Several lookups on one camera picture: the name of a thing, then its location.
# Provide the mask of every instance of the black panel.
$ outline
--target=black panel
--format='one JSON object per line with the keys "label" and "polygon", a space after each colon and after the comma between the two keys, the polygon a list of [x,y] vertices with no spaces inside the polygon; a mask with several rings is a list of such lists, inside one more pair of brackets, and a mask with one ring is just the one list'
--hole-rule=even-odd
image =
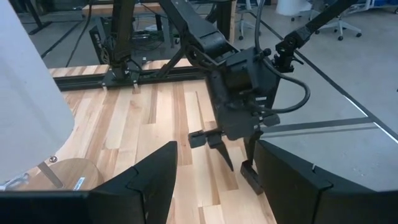
{"label": "black panel", "polygon": [[319,167],[315,172],[333,182],[322,194],[316,224],[398,223],[398,191],[375,192]]}
{"label": "black panel", "polygon": [[254,160],[278,224],[398,223],[398,191],[367,189],[265,141]]}
{"label": "black panel", "polygon": [[164,224],[176,173],[169,142],[91,191],[0,192],[0,223]]}
{"label": "black panel", "polygon": [[256,143],[254,160],[277,223],[312,223],[320,191],[331,187],[313,164],[265,141]]}

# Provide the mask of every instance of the wooden board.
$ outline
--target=wooden board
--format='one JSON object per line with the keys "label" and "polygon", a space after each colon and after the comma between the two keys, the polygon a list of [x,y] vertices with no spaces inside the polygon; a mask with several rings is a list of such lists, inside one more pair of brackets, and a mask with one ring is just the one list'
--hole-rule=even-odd
{"label": "wooden board", "polygon": [[[88,16],[89,8],[90,8],[89,5],[87,5],[82,9],[83,15]],[[91,15],[92,16],[111,15],[112,10],[113,10],[113,5],[111,4],[94,5],[91,8]],[[151,10],[158,13],[163,12],[163,9],[159,5],[159,3],[143,3],[143,4],[136,4],[134,6],[135,13],[151,12]]]}
{"label": "wooden board", "polygon": [[[167,61],[151,62],[145,68],[159,68],[164,63]],[[182,60],[179,65],[189,63]],[[63,95],[75,115],[75,128],[56,153],[60,161],[89,159],[107,181],[175,140],[178,169],[168,224],[275,223],[265,195],[257,196],[239,173],[246,158],[242,141],[226,141],[234,172],[217,151],[207,146],[190,148],[189,132],[215,125],[204,81]]]}
{"label": "wooden board", "polygon": [[[91,9],[91,15],[94,15],[94,16],[111,15],[112,10],[113,10],[113,5],[111,5],[111,4],[94,5],[94,6],[92,6],[92,9]],[[152,12],[152,11],[156,12],[156,13],[162,13],[163,9],[159,5],[159,3],[136,4],[136,6],[134,7],[135,13]],[[232,44],[234,43],[234,40],[235,40],[235,11],[236,11],[236,1],[232,1],[231,23],[230,23],[230,27],[229,27],[229,42],[231,42]],[[85,6],[82,9],[83,15],[88,16],[88,12],[89,12],[89,5]]]}

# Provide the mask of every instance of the metal rod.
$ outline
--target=metal rod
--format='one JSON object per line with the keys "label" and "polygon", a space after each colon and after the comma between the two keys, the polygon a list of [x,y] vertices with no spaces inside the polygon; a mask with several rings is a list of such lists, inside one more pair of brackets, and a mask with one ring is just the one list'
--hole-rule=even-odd
{"label": "metal rod", "polygon": [[51,168],[45,162],[42,162],[37,167],[51,181],[51,183],[53,183],[53,185],[56,188],[58,188],[58,189],[63,188],[64,185],[63,185],[62,181],[54,174],[54,172],[52,172]]}

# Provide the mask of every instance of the round wooden disc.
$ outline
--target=round wooden disc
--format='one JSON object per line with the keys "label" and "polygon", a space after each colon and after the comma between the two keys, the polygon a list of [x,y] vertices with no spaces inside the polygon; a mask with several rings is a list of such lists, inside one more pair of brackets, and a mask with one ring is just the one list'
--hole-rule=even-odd
{"label": "round wooden disc", "polygon": [[97,167],[88,159],[65,159],[50,166],[64,187],[56,188],[42,173],[30,179],[23,190],[91,190],[104,182]]}

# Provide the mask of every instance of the wire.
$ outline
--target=wire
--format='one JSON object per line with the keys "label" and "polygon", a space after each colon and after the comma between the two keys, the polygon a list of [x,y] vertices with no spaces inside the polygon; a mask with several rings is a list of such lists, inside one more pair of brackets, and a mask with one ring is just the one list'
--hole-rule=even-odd
{"label": "wire", "polygon": [[129,58],[129,60],[127,60],[127,61],[134,63],[137,66],[138,70],[142,71],[141,65],[139,65],[135,60],[133,60],[132,58]]}
{"label": "wire", "polygon": [[[264,3],[265,3],[265,0],[261,0],[260,5],[258,7],[258,11],[257,11],[256,25],[255,25],[255,28],[254,28],[254,44],[255,44],[257,52],[262,52],[262,49],[260,47],[259,36],[260,36],[261,14],[262,14],[262,9],[264,8]],[[259,111],[270,112],[270,113],[275,113],[276,114],[276,113],[289,113],[289,112],[298,110],[299,108],[304,106],[307,103],[307,101],[310,99],[310,95],[311,95],[311,91],[310,91],[310,88],[308,87],[308,85],[305,84],[304,82],[300,81],[300,80],[297,80],[297,79],[292,78],[292,77],[288,77],[288,76],[280,73],[267,60],[264,59],[263,61],[264,61],[265,65],[266,65],[266,67],[269,70],[271,70],[275,75],[277,75],[279,78],[287,80],[289,82],[292,82],[294,84],[297,84],[297,85],[301,86],[304,89],[304,91],[305,91],[305,96],[296,105],[290,106],[288,108],[270,109],[270,108],[263,108],[263,107],[257,106],[256,109],[259,110]]]}
{"label": "wire", "polygon": [[75,54],[77,47],[79,46],[79,42],[80,42],[81,38],[83,37],[83,34],[84,34],[84,33],[86,32],[86,30],[87,30],[88,24],[90,23],[90,20],[91,20],[91,13],[92,13],[92,9],[93,9],[93,2],[94,2],[94,0],[90,0],[90,2],[89,2],[88,17],[87,17],[86,24],[85,24],[83,30],[81,31],[81,33],[80,33],[80,35],[79,35],[79,38],[77,38],[76,44],[75,44],[75,46],[74,46],[74,48],[73,48],[73,50],[72,50],[72,52],[71,52],[71,54],[70,54],[70,56],[69,56],[69,58],[68,58],[68,61],[67,61],[67,64],[65,65],[65,67],[68,67],[68,66],[69,66],[69,63],[70,63],[70,61],[72,60],[73,55]]}
{"label": "wire", "polygon": [[160,16],[160,17],[163,17],[163,18],[166,18],[166,19],[167,19],[167,17],[162,16],[162,15],[160,15],[159,13],[153,11],[153,10],[150,9],[148,6],[146,6],[145,4],[141,3],[141,6],[144,6],[146,9],[150,10],[150,11],[151,11],[152,13],[154,13],[155,15],[158,15],[158,16]]}

